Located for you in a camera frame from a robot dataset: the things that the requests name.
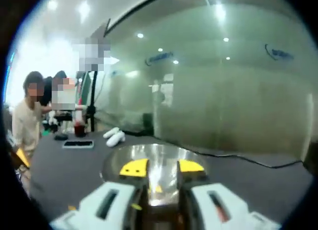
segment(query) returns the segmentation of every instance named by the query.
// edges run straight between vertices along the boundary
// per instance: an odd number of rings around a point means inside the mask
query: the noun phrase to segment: ceiling light
[[[218,20],[223,21],[225,19],[226,12],[223,5],[221,4],[216,5],[215,14]]]
[[[129,73],[126,73],[126,76],[127,77],[135,77],[135,76],[137,76],[137,74],[138,74],[138,71],[131,71]]]
[[[49,10],[56,10],[57,7],[58,7],[58,3],[56,0],[50,0],[48,2],[48,9]]]
[[[89,5],[86,1],[79,5],[78,11],[80,13],[80,21],[83,22],[87,18],[90,11]]]

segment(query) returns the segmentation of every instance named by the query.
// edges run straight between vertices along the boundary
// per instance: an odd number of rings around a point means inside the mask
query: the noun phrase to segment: glass partition
[[[317,51],[284,0],[156,0],[113,27],[97,118],[231,152],[299,156],[317,135]]]

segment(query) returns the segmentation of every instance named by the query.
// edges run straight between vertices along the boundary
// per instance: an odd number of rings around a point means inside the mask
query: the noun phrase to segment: smartphone
[[[94,147],[94,141],[91,140],[74,140],[74,141],[65,141],[63,148],[67,149],[91,149]]]

